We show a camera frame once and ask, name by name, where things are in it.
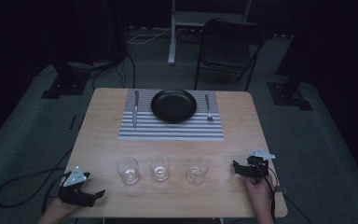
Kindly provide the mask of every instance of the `black chair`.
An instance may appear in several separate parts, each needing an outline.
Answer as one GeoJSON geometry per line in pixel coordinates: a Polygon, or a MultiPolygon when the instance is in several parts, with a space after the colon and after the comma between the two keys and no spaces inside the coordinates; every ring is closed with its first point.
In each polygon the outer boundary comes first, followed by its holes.
{"type": "Polygon", "coordinates": [[[213,19],[202,27],[200,53],[194,90],[197,89],[200,69],[239,73],[241,80],[248,70],[245,91],[248,90],[257,62],[257,54],[268,36],[253,23],[213,19]]]}

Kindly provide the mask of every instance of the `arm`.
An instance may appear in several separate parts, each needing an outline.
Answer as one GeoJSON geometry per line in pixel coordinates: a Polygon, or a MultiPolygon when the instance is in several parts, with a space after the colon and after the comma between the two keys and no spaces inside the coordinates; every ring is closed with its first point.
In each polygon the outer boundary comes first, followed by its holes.
{"type": "Polygon", "coordinates": [[[38,224],[58,224],[80,207],[78,205],[63,203],[61,199],[55,198],[48,205],[38,224]]]}
{"type": "MultiPolygon", "coordinates": [[[[262,178],[256,185],[254,185],[247,177],[244,178],[244,181],[258,223],[273,224],[274,221],[269,210],[271,207],[271,192],[266,180],[262,178]]],[[[271,175],[267,176],[267,181],[272,186],[271,175]]]]}

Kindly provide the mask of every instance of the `glass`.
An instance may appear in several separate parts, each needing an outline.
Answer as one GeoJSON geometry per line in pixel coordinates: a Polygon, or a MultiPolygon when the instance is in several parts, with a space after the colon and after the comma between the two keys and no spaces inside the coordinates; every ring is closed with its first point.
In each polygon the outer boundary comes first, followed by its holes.
{"type": "Polygon", "coordinates": [[[208,161],[205,159],[192,159],[187,166],[187,179],[194,184],[201,183],[209,170],[208,161]]]}
{"type": "Polygon", "coordinates": [[[170,174],[170,160],[163,155],[157,155],[149,162],[152,177],[156,181],[164,181],[170,174]]]}
{"type": "Polygon", "coordinates": [[[125,184],[134,184],[139,179],[138,161],[133,157],[125,157],[117,163],[117,173],[125,184]]]}

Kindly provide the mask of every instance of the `gray carpet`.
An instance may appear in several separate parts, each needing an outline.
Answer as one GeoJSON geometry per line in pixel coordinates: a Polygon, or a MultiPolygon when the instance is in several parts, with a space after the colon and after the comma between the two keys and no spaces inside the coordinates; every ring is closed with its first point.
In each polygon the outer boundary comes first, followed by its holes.
{"type": "MultiPolygon", "coordinates": [[[[136,31],[131,35],[158,32],[136,31]]],[[[190,35],[179,36],[189,41],[197,40],[190,35]]],[[[275,72],[289,44],[290,39],[283,37],[268,41],[260,52],[249,88],[269,150],[277,156],[274,164],[281,185],[286,195],[313,223],[358,223],[358,168],[316,89],[307,83],[301,83],[299,87],[306,100],[310,101],[313,111],[276,106],[269,95],[267,82],[284,82],[286,79],[275,76],[275,72]]],[[[128,45],[136,66],[136,88],[192,89],[199,46],[183,41],[178,41],[177,45],[174,66],[167,65],[169,38],[128,45]]],[[[74,66],[86,67],[77,63],[74,66]]],[[[98,76],[95,87],[121,88],[119,73],[126,78],[126,88],[131,88],[132,67],[128,58],[117,69],[98,76]]],[[[243,82],[238,83],[230,76],[206,73],[209,72],[201,74],[200,90],[242,91],[244,88],[243,82]]],[[[0,185],[13,177],[53,168],[74,145],[81,118],[93,93],[91,81],[95,75],[91,74],[82,95],[61,96],[58,100],[40,99],[56,77],[51,66],[34,78],[0,130],[0,185]],[[77,119],[72,126],[74,115],[77,119]]],[[[66,162],[67,158],[60,166],[65,167],[66,162]]],[[[1,202],[13,204],[26,199],[46,176],[39,175],[11,185],[1,195],[1,202]]],[[[10,209],[0,208],[0,223],[36,223],[48,184],[26,204],[10,209]]],[[[306,223],[290,203],[287,206],[289,214],[278,218],[277,223],[306,223]]],[[[233,218],[224,220],[225,223],[236,221],[233,218]]],[[[78,223],[101,221],[100,218],[79,219],[78,223]]],[[[68,218],[64,223],[74,223],[74,220],[68,218]]],[[[255,221],[246,218],[237,223],[255,221]]]]}

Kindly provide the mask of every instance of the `desk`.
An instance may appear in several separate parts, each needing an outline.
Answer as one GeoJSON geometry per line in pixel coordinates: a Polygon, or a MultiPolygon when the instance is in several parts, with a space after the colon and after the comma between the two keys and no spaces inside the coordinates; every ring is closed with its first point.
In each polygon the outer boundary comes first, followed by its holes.
{"type": "MultiPolygon", "coordinates": [[[[97,89],[92,96],[66,172],[79,166],[91,173],[82,190],[106,193],[94,207],[80,209],[73,217],[254,216],[243,180],[232,167],[233,160],[245,161],[249,150],[268,150],[248,92],[216,92],[224,141],[118,139],[127,93],[97,89]],[[171,159],[164,182],[154,181],[148,168],[150,157],[159,153],[171,159]],[[186,179],[186,164],[200,154],[209,160],[210,169],[204,182],[194,185],[186,179]],[[116,163],[126,156],[139,162],[141,177],[132,186],[124,185],[116,172],[116,163]]],[[[276,217],[286,214],[283,196],[277,193],[276,217]]]]}
{"type": "Polygon", "coordinates": [[[176,2],[172,0],[172,14],[171,14],[171,43],[170,52],[168,54],[168,64],[175,64],[176,52],[176,25],[185,26],[203,26],[206,21],[211,19],[225,19],[229,21],[243,21],[247,20],[249,9],[252,0],[247,0],[244,6],[243,14],[231,13],[212,13],[212,12],[196,12],[196,11],[177,11],[176,2]]]}

